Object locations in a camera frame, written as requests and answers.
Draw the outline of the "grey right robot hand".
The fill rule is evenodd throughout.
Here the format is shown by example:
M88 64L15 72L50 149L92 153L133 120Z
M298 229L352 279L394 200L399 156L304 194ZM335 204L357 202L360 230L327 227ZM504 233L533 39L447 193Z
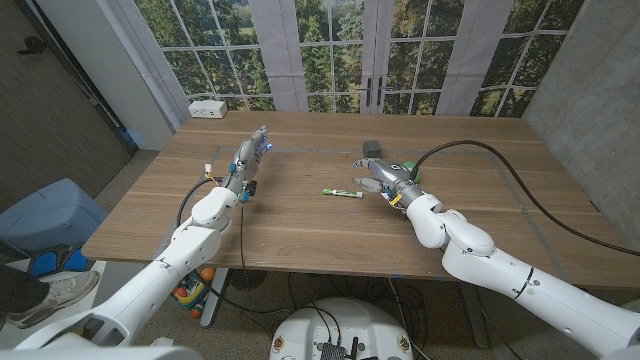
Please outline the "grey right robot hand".
M389 204L405 211L423 190L410 179L410 171L399 163L381 158L363 158L354 162L355 168L368 169L369 177L356 177L353 182L364 191L379 193Z

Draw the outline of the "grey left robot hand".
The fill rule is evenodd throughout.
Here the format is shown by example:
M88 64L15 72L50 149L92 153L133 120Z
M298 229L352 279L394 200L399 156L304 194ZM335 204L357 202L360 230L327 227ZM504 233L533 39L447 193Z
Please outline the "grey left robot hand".
M263 125L241 144L232 158L229 173L221 183L222 187L236 195L243 192L257 174L262 157L272 148L267 135L267 126Z

